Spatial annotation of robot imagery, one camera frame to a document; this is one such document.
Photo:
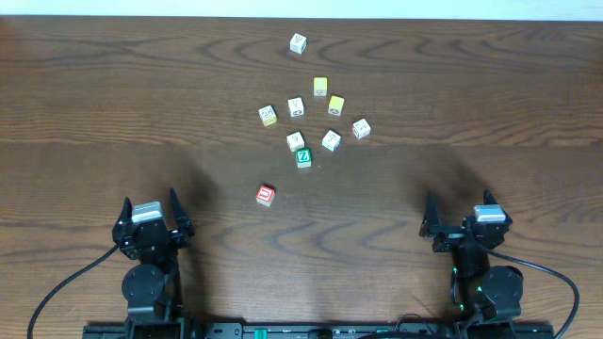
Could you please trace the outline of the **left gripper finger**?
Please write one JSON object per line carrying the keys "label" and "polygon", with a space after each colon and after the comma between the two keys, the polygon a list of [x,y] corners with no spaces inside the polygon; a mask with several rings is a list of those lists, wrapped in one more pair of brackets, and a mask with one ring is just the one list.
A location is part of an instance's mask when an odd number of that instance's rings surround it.
{"label": "left gripper finger", "polygon": [[191,220],[179,202],[178,196],[176,194],[175,189],[172,187],[170,190],[171,196],[171,210],[174,217],[174,221],[176,222],[177,227],[180,230],[184,230],[186,232],[192,231],[192,223]]}
{"label": "left gripper finger", "polygon": [[124,199],[122,211],[118,217],[118,224],[128,224],[132,217],[132,203],[128,197]]}

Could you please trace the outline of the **white block red side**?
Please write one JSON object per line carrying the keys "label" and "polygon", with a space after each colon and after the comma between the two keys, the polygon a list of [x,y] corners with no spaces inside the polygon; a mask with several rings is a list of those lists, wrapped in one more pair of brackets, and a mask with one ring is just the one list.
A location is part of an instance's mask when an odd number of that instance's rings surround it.
{"label": "white block red side", "polygon": [[370,131],[371,127],[366,119],[361,119],[352,124],[352,132],[358,139],[368,136]]}

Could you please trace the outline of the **green Z letter block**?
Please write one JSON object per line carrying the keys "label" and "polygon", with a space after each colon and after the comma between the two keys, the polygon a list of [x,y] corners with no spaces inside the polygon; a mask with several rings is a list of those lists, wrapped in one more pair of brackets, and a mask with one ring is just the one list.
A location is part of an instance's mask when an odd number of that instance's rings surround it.
{"label": "green Z letter block", "polygon": [[299,149],[295,152],[295,155],[299,169],[308,168],[312,165],[312,155],[309,149]]}

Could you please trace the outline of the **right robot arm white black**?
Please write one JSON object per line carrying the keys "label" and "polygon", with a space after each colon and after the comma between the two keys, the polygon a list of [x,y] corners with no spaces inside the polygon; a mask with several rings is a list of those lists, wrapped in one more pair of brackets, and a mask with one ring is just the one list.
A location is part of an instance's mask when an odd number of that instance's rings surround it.
{"label": "right robot arm white black", "polygon": [[458,226],[444,225],[435,196],[428,196],[419,235],[432,240],[434,252],[451,254],[453,302],[464,315],[495,322],[521,314],[523,274],[513,266],[491,266],[489,261],[489,252],[504,242],[512,224],[488,189],[483,203]]}

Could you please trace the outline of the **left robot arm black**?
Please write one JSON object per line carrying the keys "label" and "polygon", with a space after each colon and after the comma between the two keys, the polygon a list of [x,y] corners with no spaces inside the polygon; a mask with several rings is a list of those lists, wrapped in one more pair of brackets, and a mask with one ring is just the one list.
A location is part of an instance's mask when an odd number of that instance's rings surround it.
{"label": "left robot arm black", "polygon": [[139,264],[122,281],[128,320],[135,326],[168,325],[183,317],[178,252],[190,246],[192,222],[170,191],[176,228],[170,230],[160,202],[134,206],[125,199],[112,238],[121,253]]}

